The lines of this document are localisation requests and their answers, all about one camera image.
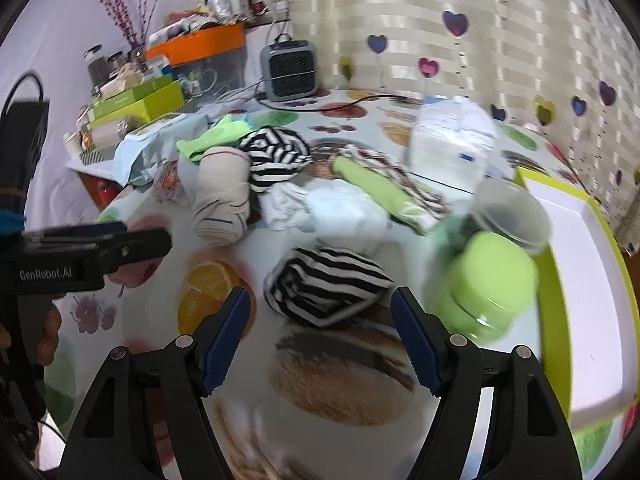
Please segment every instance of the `striped curtain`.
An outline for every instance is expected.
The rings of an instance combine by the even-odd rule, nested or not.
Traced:
[[[292,0],[291,16],[326,86],[467,95],[558,145],[613,228],[628,212],[640,52],[607,0]]]

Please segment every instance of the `orange lid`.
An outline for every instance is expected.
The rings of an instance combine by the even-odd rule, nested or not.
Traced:
[[[244,46],[244,30],[240,23],[220,25],[173,38],[146,51],[146,58],[167,56],[171,66],[222,54]]]

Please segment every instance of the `fruit patterned tablecloth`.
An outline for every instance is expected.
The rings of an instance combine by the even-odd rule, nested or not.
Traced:
[[[343,110],[302,112],[368,94],[322,90],[313,98],[286,103],[292,111],[264,107],[252,111],[256,109],[252,103],[235,112],[250,112],[256,126],[286,126],[305,137],[314,163],[298,179],[315,187],[332,177],[327,160],[348,142],[404,159],[419,104],[379,98]],[[519,164],[575,180],[543,137],[497,124],[502,134],[488,174],[510,178],[513,166]],[[451,201],[470,199],[465,192],[427,184],[446,192]],[[267,306],[262,282],[289,248],[309,244],[313,236],[298,230],[274,232],[254,210],[247,235],[235,245],[217,248],[194,234],[192,219],[190,208],[158,203],[148,192],[132,189],[121,193],[98,219],[122,220],[134,230],[162,226],[172,234],[173,248],[165,258],[121,267],[107,277],[103,290],[69,294],[58,302],[63,316],[60,348],[46,370],[46,385],[47,405],[63,431],[70,429],[112,348],[124,345],[132,352],[162,348],[180,333],[191,333],[203,316],[220,308],[233,286],[241,285],[251,294],[251,318],[225,384],[205,402],[236,478],[406,478],[438,401],[417,384],[389,309],[376,305],[321,332],[290,322]],[[446,240],[444,227],[421,237],[393,224],[373,259],[398,285],[409,286],[428,309],[447,258]],[[540,355],[539,339],[537,313],[532,309],[492,348],[510,351],[522,343]],[[335,349],[338,344],[341,351]],[[345,357],[344,348],[353,348],[354,357]],[[478,471],[490,406],[490,392],[484,392],[465,479]],[[150,419],[165,475],[180,478],[158,394],[150,398]],[[585,473],[593,469],[603,448],[615,450],[619,445],[620,438],[617,444],[612,440],[614,433],[609,424],[578,437]]]

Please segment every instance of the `human hand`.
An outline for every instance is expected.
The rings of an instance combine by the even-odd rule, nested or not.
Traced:
[[[47,318],[44,322],[42,336],[36,348],[36,359],[38,364],[48,366],[53,362],[53,357],[58,348],[58,330],[62,325],[62,316],[54,304],[51,305]],[[0,324],[0,349],[7,349],[11,346],[11,336]]]

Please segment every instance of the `gray heater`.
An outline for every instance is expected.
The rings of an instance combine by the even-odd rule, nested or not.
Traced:
[[[263,48],[260,65],[269,101],[309,97],[318,90],[316,50],[308,41],[281,41]]]

